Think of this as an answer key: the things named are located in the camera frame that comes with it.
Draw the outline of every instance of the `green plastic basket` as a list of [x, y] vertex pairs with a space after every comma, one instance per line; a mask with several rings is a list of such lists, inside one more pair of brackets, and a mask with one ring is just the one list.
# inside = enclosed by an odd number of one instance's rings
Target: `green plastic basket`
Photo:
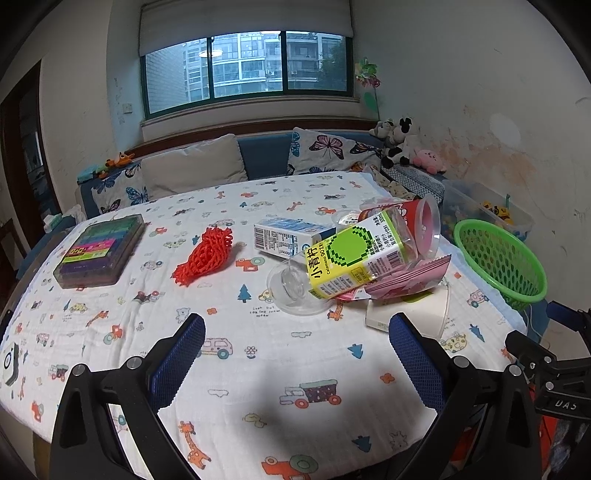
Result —
[[502, 228], [482, 220], [459, 222], [453, 231], [468, 264], [501, 292], [513, 309], [542, 300], [548, 280], [540, 261], [525, 244]]

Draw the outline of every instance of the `plastic storage bin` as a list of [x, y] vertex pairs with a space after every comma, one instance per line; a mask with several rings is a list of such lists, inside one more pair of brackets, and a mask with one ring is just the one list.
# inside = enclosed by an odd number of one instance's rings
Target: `plastic storage bin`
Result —
[[527, 213], [516, 207], [509, 199], [509, 212], [513, 224], [501, 220], [482, 202], [505, 206], [505, 198], [478, 182], [465, 180], [443, 180], [445, 195], [441, 207], [441, 233], [453, 242], [453, 230], [458, 222], [469, 218], [484, 220], [500, 226], [515, 235], [522, 242], [534, 226], [534, 221]]

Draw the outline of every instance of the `door frame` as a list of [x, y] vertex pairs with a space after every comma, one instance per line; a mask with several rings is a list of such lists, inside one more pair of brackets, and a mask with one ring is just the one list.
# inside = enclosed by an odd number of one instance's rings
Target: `door frame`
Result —
[[[0, 152], [2, 153], [4, 174], [6, 175], [12, 206], [17, 214], [18, 223], [21, 225], [22, 232], [30, 248], [33, 248], [41, 237], [45, 235], [43, 219], [41, 219], [37, 201], [33, 196], [33, 190], [27, 177], [20, 136], [19, 101], [31, 88], [35, 92], [37, 104], [37, 138], [41, 161], [43, 162], [43, 169], [53, 201], [57, 208], [61, 210], [53, 182], [51, 181], [43, 145], [39, 108], [40, 74], [41, 61], [25, 74], [0, 104]], [[14, 122], [15, 115], [17, 116], [18, 122]]]

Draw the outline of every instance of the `stuffed animal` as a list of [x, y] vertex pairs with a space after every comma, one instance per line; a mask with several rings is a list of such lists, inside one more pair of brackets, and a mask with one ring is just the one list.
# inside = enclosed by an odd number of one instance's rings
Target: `stuffed animal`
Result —
[[126, 165], [129, 165], [131, 163], [134, 157], [135, 153], [132, 153], [131, 155], [125, 155], [124, 153], [119, 152], [119, 158], [116, 158], [115, 160], [107, 160], [105, 165], [109, 168], [125, 167]]
[[418, 126], [413, 122], [413, 119], [405, 116], [398, 120], [396, 127], [391, 132], [391, 140], [396, 144], [404, 142], [407, 135], [417, 135]]
[[378, 124], [369, 131], [369, 134], [372, 137], [384, 140], [392, 130], [394, 130], [394, 120], [388, 118], [385, 122], [378, 122]]
[[413, 165], [427, 170], [431, 175], [447, 170], [443, 159], [432, 150], [419, 150], [413, 158]]
[[392, 168], [394, 164], [400, 164], [403, 167], [408, 166], [411, 164], [411, 159], [416, 157], [420, 150], [421, 143], [418, 135], [407, 135], [401, 145], [384, 148], [382, 165], [385, 168]]

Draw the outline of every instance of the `roller blind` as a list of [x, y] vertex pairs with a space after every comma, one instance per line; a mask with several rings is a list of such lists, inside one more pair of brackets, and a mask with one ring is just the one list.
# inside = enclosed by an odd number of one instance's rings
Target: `roller blind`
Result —
[[349, 0], [158, 0], [142, 7], [139, 54], [198, 38], [269, 30], [353, 36]]

